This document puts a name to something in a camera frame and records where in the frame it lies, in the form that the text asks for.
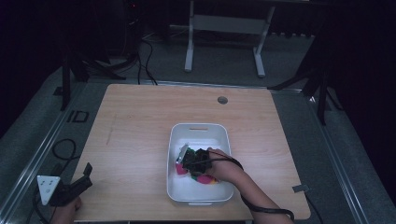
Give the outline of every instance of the gray carpet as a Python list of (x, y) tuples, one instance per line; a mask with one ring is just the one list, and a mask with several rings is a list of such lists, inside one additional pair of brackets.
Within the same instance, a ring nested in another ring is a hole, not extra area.
[[(251, 51), (254, 37), (248, 36), (243, 41), (234, 40), (230, 43), (218, 41), (216, 38), (215, 41), (213, 36), (208, 34), (200, 35), (196, 38), (193, 68), (190, 73), (185, 73), (183, 70), (187, 49), (185, 32), (176, 30), (168, 42), (162, 41), (155, 35), (145, 38), (153, 47), (148, 69), (160, 85), (178, 82), (178, 84), (201, 83), (243, 87), (272, 86), (295, 74), (312, 42), (312, 38), (269, 36), (262, 54), (267, 76), (259, 78), (256, 75)], [(235, 42), (241, 41), (242, 46), (235, 45)], [(142, 59), (146, 60), (149, 56), (148, 45), (142, 45), (141, 54)], [(74, 101), (64, 112), (59, 111), (61, 97), (52, 95), (55, 88), (61, 85), (60, 70), (48, 78), (20, 118), (0, 140), (2, 201), (12, 192), (20, 179), (21, 172), (43, 141), (51, 145), (56, 141), (71, 138), (77, 144), (76, 154), (81, 153), (106, 86), (115, 82), (133, 84), (137, 82), (136, 66), (120, 71), (119, 74), (127, 77), (127, 80), (115, 81), (107, 77), (92, 76), (88, 83), (73, 82)], [(150, 84), (147, 76), (142, 74), (141, 77), (142, 83)], [(300, 89), (303, 85), (304, 80), (290, 86), (290, 89)], [(302, 183), (311, 188), (306, 195), (319, 210), (324, 223), (396, 223), (395, 207), (384, 191), (345, 113), (336, 110), (329, 103), (326, 111), (327, 127), (323, 130), (312, 112), (312, 106), (315, 105), (311, 105), (300, 93), (279, 91), (274, 92), (273, 95), (299, 176)], [(89, 112), (88, 120), (67, 121), (72, 111)], [(46, 141), (51, 125), (57, 122), (60, 131), (52, 135), (52, 141)], [(332, 140), (330, 146), (327, 142), (329, 136)], [(331, 161), (329, 147), (335, 148), (342, 167), (345, 168), (345, 174), (353, 186), (353, 192), (356, 192), (359, 198), (365, 215), (363, 220), (354, 217), (351, 212), (350, 204), (346, 199), (346, 192), (350, 191), (345, 189), (343, 179), (337, 171), (337, 164), (334, 166)], [(70, 155), (72, 146), (65, 142), (57, 148), (66, 156)], [(48, 174), (56, 162), (64, 163), (48, 152), (37, 173)], [(65, 181), (70, 181), (77, 162), (73, 161), (64, 172)], [(10, 222), (22, 223), (29, 216), (33, 190), (34, 184), (22, 195)], [(48, 208), (41, 207), (41, 209), (47, 217), (50, 215)], [(312, 206), (311, 213), (311, 218), (298, 220), (296, 223), (319, 223)], [(38, 222), (37, 216), (33, 215), (31, 223)]]

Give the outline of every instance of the person's hand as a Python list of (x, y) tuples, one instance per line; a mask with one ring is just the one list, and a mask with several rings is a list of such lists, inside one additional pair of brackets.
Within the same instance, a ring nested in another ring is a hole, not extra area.
[[(207, 150), (209, 151), (210, 159), (231, 158), (220, 149), (209, 147)], [(206, 173), (218, 180), (233, 183), (244, 171), (232, 161), (212, 161), (212, 168), (207, 169)]]
[(82, 201), (79, 196), (70, 202), (69, 204), (62, 207), (51, 207), (51, 213), (53, 214), (50, 223), (56, 224), (69, 224), (74, 223), (76, 211), (82, 206)]

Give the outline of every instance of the white plastic bin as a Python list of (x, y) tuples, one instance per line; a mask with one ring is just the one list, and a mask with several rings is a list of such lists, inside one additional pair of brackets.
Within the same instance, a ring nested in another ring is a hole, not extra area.
[(230, 143), (225, 128), (213, 123), (179, 123), (171, 132), (168, 150), (166, 187), (169, 197), (183, 205), (221, 205), (233, 196), (233, 185), (220, 181), (201, 184), (190, 175), (178, 175), (176, 160), (180, 149), (188, 144), (191, 149), (219, 148), (231, 156)]

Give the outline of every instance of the wooden table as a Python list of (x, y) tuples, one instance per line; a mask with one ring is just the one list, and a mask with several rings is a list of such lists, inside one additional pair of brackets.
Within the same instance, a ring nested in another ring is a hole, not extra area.
[[(224, 96), (223, 105), (218, 98)], [(223, 206), (178, 206), (166, 193), (170, 133), (178, 123), (218, 123), (232, 154), (280, 207), (297, 219), (310, 211), (271, 93), (264, 89), (110, 85), (74, 179), (90, 162), (93, 186), (78, 221), (249, 220), (235, 193)]]

